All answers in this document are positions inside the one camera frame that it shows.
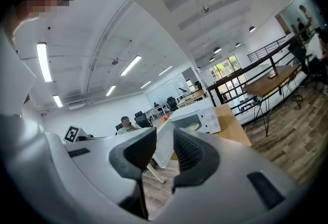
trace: white desk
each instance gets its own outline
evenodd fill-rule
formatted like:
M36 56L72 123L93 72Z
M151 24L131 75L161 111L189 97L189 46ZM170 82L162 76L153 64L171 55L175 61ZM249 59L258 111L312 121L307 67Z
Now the white desk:
M152 112L153 112L153 111L156 111L156 110L159 109L159 108L162 108L163 112L165 112L165 111L164 111L164 106L166 106L167 110L170 111L170 108L169 108L168 104L165 103L165 104L163 104L163 105L161 105L161 106L158 106L158 107L155 107L155 108L153 108L153 109L151 109L151 110L148 110L147 112L149 112L150 115L152 116L153 120L155 120L155 118L154 118Z

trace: wooden tabletop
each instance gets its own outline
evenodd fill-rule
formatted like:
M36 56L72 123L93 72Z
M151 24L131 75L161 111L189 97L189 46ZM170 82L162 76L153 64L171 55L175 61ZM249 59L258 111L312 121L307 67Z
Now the wooden tabletop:
M193 102L194 100L196 100L200 97L204 97L203 90L199 90L199 91L193 93L191 98L189 98L187 100L180 101L177 106L180 107L182 105L186 105L186 104L191 103L191 102Z
M287 65L277 66L273 68L269 73L255 80L251 84L245 86L243 91L248 94L257 95L264 97L270 94L273 90L278 88L284 81L293 76L300 65ZM268 78L270 75L276 73L277 75L273 78Z
M227 104L215 108L216 116L219 120L221 131L213 134L217 137L233 140L251 147L252 144L247 137L244 129L241 127L235 115L232 113ZM173 152L172 160L178 160L176 154Z

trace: wooden table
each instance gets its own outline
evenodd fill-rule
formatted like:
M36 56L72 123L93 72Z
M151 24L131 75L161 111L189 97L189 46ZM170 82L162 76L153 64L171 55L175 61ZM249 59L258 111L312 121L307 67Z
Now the wooden table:
M248 94L257 95L262 97L265 101L266 109L265 111L268 112L266 117L263 117L263 122L265 126L266 136L268 136L269 131L269 123L270 123L270 102L269 102L269 94L284 84L289 78L292 78L294 74L297 72L297 69L300 67L300 64L296 65L286 65L286 66L277 66L273 68L270 72L266 73L264 76L260 77L259 79L255 80L251 84L245 86L243 91L247 92ZM268 78L270 75L276 73L277 75L273 78ZM299 108L301 100L296 100Z
M187 100L182 100L177 104L178 108L181 108L183 106L186 106L187 104L190 104L191 102L199 99L199 98L203 98L204 97L204 93L203 90L199 90L195 93L192 94L192 97L187 99Z
M215 113L220 123L221 131L213 134L217 137L233 140L251 147L252 144L247 137L244 129L241 127L235 115L232 113L227 104L215 108ZM175 153L173 153L172 160L178 160Z

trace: black railing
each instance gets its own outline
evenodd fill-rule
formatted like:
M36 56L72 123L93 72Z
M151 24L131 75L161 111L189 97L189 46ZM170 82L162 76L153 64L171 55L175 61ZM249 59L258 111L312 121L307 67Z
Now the black railing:
M275 40L274 42L256 50L253 53L248 54L248 58L251 62L255 62L260 60L265 55L269 54L273 50L277 49L280 45L282 45L284 42L286 42L286 36L283 36L282 38L279 38L278 40Z
M226 103L229 103L231 101L233 101L234 99L237 99L238 97L246 94L246 92L244 92L242 90L243 86L248 84L249 82L251 82L252 80L254 80L255 78L257 78L258 76L264 74L265 72L268 72L270 69L273 69L274 67L276 67L276 65L279 65L279 62L282 61L285 57L287 57L288 55L291 54L291 52L288 52L286 54L284 54L282 57L280 57L278 60L274 61L273 60L273 56L275 54L277 54L278 52L280 52L284 47L288 46L292 40L294 39L297 39L299 43L302 43L303 44L303 41L299 38L299 36L305 32L307 30L307 28L304 28L303 30L301 30L299 33L297 33L295 36L293 36L291 39L289 40L285 40L284 43L281 43L279 42L279 46L278 47L275 47L275 49L271 50L271 52L268 52L268 54L264 55L263 57L259 58L258 61L250 64L249 66L243 68L243 69L239 69L237 70L236 72L234 72L233 74L231 74L229 77L225 77L225 78L222 78L221 80L217 81L215 84L211 85L208 87L208 91L210 93L210 97L212 98L212 101L213 103L215 104L215 101L213 99L213 93L211 92L212 90L215 90L216 92L216 95L218 96L220 102L222 104L226 104ZM265 68L264 70L261 70L261 72L257 73L256 75L252 76L251 78L247 79L245 82L241 83L241 84L238 84L238 85L235 85L232 80L249 72L250 70L254 69L255 67L259 66L260 64L262 64L264 61L266 60L270 60L270 66L268 66L267 68ZM293 62L294 64L296 64L298 62L298 60L293 57L292 59L290 59L287 63L284 63L284 65L288 65L290 64L291 62ZM219 87L226 84L227 82L231 82L232 84L232 88L224 91L224 92L220 92L219 91ZM237 89L241 89L241 93L237 94ZM282 87L279 87L276 91L274 91L273 93L269 94L268 97L271 97L272 95L274 95L275 93L279 92L279 94L281 95L281 90L282 90ZM235 91L236 92L236 95L233 96L233 97L230 97L230 99L227 98L227 94L230 94L231 91ZM243 102L241 103L238 103L237 105L234 105L233 107L230 107L232 110L235 109L235 108L238 108L240 106L244 106L247 102L250 102L250 101L253 101L254 99L256 98L256 96L253 96L253 97L250 97L249 99L246 99L244 100ZM242 111L240 111L239 113L236 113L235 115L239 115L251 108L254 108L255 106L254 105L251 105L249 108L246 108L246 109L243 109Z

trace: light fixture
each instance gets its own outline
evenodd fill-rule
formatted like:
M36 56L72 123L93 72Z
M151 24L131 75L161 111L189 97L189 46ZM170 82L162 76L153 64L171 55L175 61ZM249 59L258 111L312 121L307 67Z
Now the light fixture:
M148 85L151 81L148 81L147 83L145 83L142 87L140 87L140 89L144 88L146 85Z
M221 51L221 47L215 47L214 48L214 53L217 54L218 52Z
M141 59L141 56L137 55L132 62L128 65L128 67L125 68L125 70L123 71L123 73L121 75L126 75L132 67L135 66L135 64Z
M60 98L59 98L58 95L53 95L52 97L55 100L55 102L56 102L56 104L57 104L58 107L63 107L63 105L62 105L62 103L61 103Z
M166 68L163 72L161 72L159 75L161 75L161 74L163 74L164 72L168 71L171 67L172 67L172 66L167 67L167 68Z
M51 82L51 75L48 66L47 58L47 43L37 43L36 44L37 57L39 59L41 71L45 82Z
M111 88L108 90L106 96L109 96L113 92L113 90L115 89L115 87L116 86L111 86Z
M254 31L255 31L255 29L256 29L256 27L254 27L254 26L251 26L251 27L250 27L250 33L251 33L251 32L254 32Z

